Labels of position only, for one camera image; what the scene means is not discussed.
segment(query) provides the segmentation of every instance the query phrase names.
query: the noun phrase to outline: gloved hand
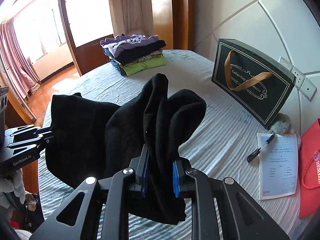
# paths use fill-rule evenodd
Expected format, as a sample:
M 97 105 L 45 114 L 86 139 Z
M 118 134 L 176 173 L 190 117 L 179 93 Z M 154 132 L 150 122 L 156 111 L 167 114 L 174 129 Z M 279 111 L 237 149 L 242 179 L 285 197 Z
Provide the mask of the gloved hand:
M 13 179 L 5 179 L 0 177 L 0 205 L 9 208 L 10 202 L 4 193 L 13 192 L 16 197 L 20 199 L 21 204 L 25 202 L 26 191 L 22 181 L 22 170 L 17 170 Z

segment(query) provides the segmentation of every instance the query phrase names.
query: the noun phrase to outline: purple shirt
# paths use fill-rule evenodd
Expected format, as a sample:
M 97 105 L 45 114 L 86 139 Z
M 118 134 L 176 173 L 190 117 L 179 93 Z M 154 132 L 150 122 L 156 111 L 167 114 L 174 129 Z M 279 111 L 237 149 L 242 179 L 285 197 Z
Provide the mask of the purple shirt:
M 100 45 L 102 48 L 108 48 L 114 57 L 118 57 L 120 53 L 126 49 L 146 46 L 156 41 L 158 41 L 158 35 L 150 37 L 141 34 L 128 36 L 117 35 L 114 39 L 106 38 L 104 41 L 100 41 Z

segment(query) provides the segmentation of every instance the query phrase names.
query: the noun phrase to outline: electrical outlet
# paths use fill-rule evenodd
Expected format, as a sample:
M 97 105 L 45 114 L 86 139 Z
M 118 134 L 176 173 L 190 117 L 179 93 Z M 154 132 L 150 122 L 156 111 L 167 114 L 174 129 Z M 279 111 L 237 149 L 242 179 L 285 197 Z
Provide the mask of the electrical outlet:
M 296 67 L 293 67 L 291 72 L 297 77 L 296 83 L 295 83 L 296 88 L 300 89 L 300 87 L 302 86 L 302 83 L 305 79 L 305 75 L 300 70 L 298 70 Z
M 301 93 L 309 100 L 311 101 L 313 98 L 313 95 L 315 94 L 317 88 L 316 86 L 308 79 L 307 77 L 304 79 L 304 82 L 300 88 Z
M 282 66 L 284 66 L 284 67 L 286 67 L 287 69 L 289 69 L 290 71 L 291 71 L 292 68 L 293 68 L 293 65 L 292 65 L 289 61 L 287 61 L 285 58 L 283 58 L 283 57 L 280 57 L 279 63 L 280 63 Z

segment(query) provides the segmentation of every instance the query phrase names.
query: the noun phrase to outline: gift box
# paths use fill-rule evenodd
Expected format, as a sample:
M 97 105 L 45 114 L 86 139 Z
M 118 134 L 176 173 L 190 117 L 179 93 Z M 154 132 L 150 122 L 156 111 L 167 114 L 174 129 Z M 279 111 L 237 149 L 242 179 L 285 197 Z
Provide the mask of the gift box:
M 268 128 L 296 77 L 268 55 L 237 40 L 219 39 L 212 82 Z

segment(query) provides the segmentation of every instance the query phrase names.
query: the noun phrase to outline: paper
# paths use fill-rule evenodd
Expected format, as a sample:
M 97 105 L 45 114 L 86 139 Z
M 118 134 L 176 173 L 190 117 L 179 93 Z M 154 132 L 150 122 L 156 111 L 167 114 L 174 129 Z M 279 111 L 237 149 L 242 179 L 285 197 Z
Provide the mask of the paper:
M 258 147 L 271 134 L 258 133 Z M 275 135 L 259 154 L 259 200 L 292 195 L 296 192 L 298 175 L 298 146 L 295 134 Z

